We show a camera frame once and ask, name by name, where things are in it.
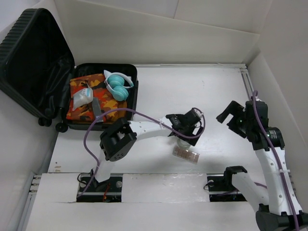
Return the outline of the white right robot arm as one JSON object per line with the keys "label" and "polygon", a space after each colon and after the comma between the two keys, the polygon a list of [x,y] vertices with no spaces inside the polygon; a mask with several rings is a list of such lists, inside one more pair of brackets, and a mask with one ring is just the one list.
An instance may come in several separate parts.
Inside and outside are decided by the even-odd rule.
{"label": "white right robot arm", "polygon": [[247,101],[241,106],[236,101],[217,116],[223,123],[232,119],[228,128],[248,139],[262,167],[266,188],[262,189],[243,166],[227,167],[222,183],[225,188],[238,189],[255,212],[261,231],[299,231],[308,226],[308,215],[299,204],[285,163],[285,144],[278,128],[269,127],[268,106],[263,101]]}

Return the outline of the clear tray of brown squares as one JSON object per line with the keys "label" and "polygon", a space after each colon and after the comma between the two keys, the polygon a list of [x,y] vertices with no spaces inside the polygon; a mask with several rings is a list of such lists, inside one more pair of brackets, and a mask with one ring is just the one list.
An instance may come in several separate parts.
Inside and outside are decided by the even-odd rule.
{"label": "clear tray of brown squares", "polygon": [[199,159],[199,154],[194,153],[190,150],[186,150],[183,148],[180,148],[178,146],[175,146],[172,153],[175,157],[181,158],[185,161],[188,161],[192,164],[197,164]]}

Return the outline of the black ribbed hard-shell suitcase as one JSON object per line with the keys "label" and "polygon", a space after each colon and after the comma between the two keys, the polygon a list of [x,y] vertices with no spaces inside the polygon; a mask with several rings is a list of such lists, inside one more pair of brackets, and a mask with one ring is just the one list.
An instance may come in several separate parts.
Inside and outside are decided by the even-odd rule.
{"label": "black ribbed hard-shell suitcase", "polygon": [[69,46],[51,12],[44,8],[26,9],[17,19],[0,45],[0,88],[44,127],[60,116],[58,132],[68,129],[86,130],[92,122],[91,106],[80,120],[68,117],[72,103],[70,80],[101,74],[104,70],[120,72],[134,84],[124,105],[128,111],[118,112],[127,120],[133,118],[137,106],[137,69],[131,64],[85,63],[76,65]]}

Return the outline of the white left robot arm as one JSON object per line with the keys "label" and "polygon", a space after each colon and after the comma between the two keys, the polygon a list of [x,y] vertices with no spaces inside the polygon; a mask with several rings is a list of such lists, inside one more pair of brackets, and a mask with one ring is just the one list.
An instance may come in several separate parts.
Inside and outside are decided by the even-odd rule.
{"label": "white left robot arm", "polygon": [[121,117],[100,135],[101,153],[99,166],[91,174],[90,184],[96,191],[106,188],[116,161],[123,159],[135,142],[154,137],[178,137],[195,146],[205,130],[204,114],[192,108],[185,114],[168,114],[161,119],[153,119],[139,114],[147,121],[128,121]]}

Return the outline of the brown cloth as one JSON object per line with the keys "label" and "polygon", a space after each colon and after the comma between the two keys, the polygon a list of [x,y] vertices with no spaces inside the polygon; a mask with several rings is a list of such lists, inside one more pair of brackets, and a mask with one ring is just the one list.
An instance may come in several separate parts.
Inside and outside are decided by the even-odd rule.
{"label": "brown cloth", "polygon": [[[117,108],[127,108],[127,102],[126,101],[116,101],[116,100],[109,100],[109,101],[101,101],[100,102],[100,108],[101,112],[104,113],[106,111],[110,111],[112,109],[117,109]],[[125,117],[126,112],[125,111],[115,111],[111,112],[103,117],[103,122],[105,123],[113,123],[117,119],[121,117]]]}

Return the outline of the round pale green jar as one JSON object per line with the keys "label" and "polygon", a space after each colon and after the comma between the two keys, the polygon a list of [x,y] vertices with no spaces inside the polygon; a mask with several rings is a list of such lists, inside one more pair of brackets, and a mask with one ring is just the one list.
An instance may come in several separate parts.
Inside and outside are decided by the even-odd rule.
{"label": "round pale green jar", "polygon": [[180,147],[182,149],[189,149],[191,147],[191,145],[189,143],[187,143],[186,141],[183,141],[181,139],[177,140],[177,145],[178,145],[178,147]]}

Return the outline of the teal white cat-ear headphones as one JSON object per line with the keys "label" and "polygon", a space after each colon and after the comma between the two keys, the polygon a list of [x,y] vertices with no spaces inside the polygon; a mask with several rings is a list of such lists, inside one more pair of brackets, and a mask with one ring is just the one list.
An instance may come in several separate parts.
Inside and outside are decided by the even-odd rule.
{"label": "teal white cat-ear headphones", "polygon": [[117,101],[125,101],[128,96],[128,89],[134,87],[131,77],[120,72],[103,71],[105,76],[105,85],[112,97]]}

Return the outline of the black slim cosmetic box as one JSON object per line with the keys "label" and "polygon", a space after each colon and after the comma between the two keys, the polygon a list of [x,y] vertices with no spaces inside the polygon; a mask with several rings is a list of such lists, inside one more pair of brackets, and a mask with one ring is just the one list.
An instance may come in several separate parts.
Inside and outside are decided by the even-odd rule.
{"label": "black slim cosmetic box", "polygon": [[94,118],[97,119],[102,114],[98,98],[94,97],[91,104],[92,104]]}

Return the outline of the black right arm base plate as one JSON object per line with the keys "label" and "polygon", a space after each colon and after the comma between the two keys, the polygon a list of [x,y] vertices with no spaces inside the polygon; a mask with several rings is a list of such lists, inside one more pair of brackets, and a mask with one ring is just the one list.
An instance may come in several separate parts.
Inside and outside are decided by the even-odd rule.
{"label": "black right arm base plate", "polygon": [[242,193],[225,182],[223,174],[208,174],[203,189],[209,193],[210,202],[245,202]]}

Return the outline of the white tissue pack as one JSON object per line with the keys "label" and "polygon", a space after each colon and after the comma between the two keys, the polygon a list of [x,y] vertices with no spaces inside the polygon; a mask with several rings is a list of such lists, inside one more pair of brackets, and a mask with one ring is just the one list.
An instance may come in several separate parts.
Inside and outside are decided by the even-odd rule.
{"label": "white tissue pack", "polygon": [[93,101],[92,88],[83,88],[73,95],[73,111]]}

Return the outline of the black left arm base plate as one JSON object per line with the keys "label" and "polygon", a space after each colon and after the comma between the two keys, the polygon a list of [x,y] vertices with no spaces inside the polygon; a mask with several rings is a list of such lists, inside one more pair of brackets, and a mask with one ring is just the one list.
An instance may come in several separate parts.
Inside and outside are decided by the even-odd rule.
{"label": "black left arm base plate", "polygon": [[84,191],[91,179],[89,174],[79,176],[77,202],[81,203],[120,203],[122,202],[123,175],[111,175],[110,179],[97,183],[93,180],[91,185]]}

